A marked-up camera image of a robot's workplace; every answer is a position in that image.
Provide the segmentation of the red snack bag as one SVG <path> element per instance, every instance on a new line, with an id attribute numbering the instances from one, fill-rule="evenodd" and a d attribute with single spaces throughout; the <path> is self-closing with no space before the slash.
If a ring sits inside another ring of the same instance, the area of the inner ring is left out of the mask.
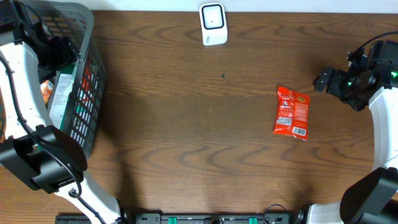
<path id="1" fill-rule="evenodd" d="M 277 97 L 273 133 L 307 141 L 310 97 L 281 85 L 278 87 Z"/>

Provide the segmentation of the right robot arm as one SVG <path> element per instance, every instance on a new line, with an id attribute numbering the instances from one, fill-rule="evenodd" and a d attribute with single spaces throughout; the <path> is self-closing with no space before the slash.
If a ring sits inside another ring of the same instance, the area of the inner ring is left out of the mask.
<path id="1" fill-rule="evenodd" d="M 348 52 L 346 71 L 323 69 L 315 91 L 337 97 L 355 111 L 368 108 L 374 131 L 372 171 L 349 187 L 341 200 L 301 209 L 295 223 L 397 223 L 397 42 L 368 40 Z"/>

